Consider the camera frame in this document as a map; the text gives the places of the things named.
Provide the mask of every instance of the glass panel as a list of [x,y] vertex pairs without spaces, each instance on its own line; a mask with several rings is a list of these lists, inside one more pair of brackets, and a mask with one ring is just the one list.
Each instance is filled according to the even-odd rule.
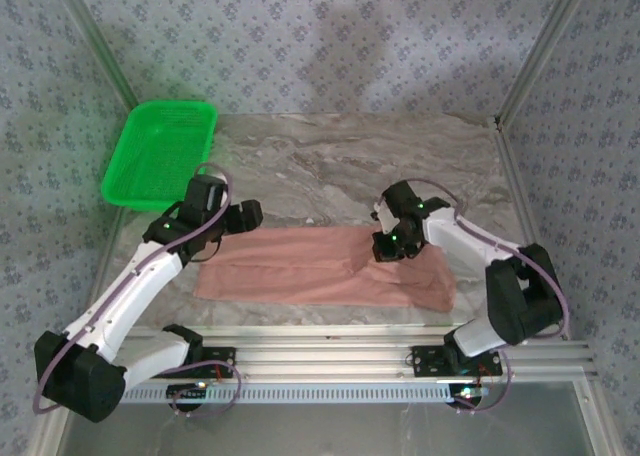
[[121,405],[100,424],[71,417],[63,441],[60,456],[593,454],[569,383],[514,384],[473,416],[443,404],[292,404],[188,420],[164,404]]

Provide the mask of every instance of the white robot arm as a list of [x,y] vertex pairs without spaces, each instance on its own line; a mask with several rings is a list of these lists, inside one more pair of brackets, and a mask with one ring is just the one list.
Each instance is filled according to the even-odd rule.
[[389,187],[374,210],[382,226],[373,235],[378,261],[412,258],[425,244],[434,244],[485,277],[486,312],[445,337],[445,354],[454,371],[471,358],[519,344],[562,320],[562,307],[553,289],[516,257],[526,256],[557,282],[549,255],[541,246],[521,247],[498,238],[456,215],[440,198],[421,200],[407,181]]
[[201,336],[177,325],[137,347],[120,347],[160,290],[208,242],[219,243],[224,233],[251,231],[262,223],[260,203],[224,206],[226,191],[218,178],[194,176],[185,200],[151,223],[143,243],[104,294],[62,334],[46,331],[38,339],[34,353],[43,396],[98,422],[111,414],[124,391],[202,360]]

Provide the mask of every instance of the gray marble table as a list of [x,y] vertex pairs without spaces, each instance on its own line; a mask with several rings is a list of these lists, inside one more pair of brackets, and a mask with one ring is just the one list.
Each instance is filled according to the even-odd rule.
[[[221,116],[211,161],[234,176],[234,201],[262,203],[266,227],[371,224],[372,204],[391,183],[428,177],[469,204],[466,216],[499,236],[522,240],[491,131],[443,114]],[[422,197],[439,195],[424,185]],[[107,281],[131,258],[156,217],[128,213]],[[484,282],[450,259],[457,279],[454,310],[310,306],[195,298],[198,265],[187,266],[154,300],[138,324],[209,325],[407,324],[450,325],[473,317]]]

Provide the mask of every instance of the folded cloth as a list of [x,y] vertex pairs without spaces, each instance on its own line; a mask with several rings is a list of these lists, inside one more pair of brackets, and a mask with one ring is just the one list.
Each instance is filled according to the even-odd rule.
[[201,265],[195,295],[224,301],[419,306],[451,311],[455,278],[439,247],[377,263],[377,227],[257,229],[225,236]]

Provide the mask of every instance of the green tray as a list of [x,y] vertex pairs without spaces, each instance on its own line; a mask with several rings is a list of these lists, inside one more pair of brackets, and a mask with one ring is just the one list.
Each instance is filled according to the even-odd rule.
[[102,181],[111,204],[164,211],[184,198],[189,179],[213,144],[216,108],[199,101],[148,101],[136,106]]

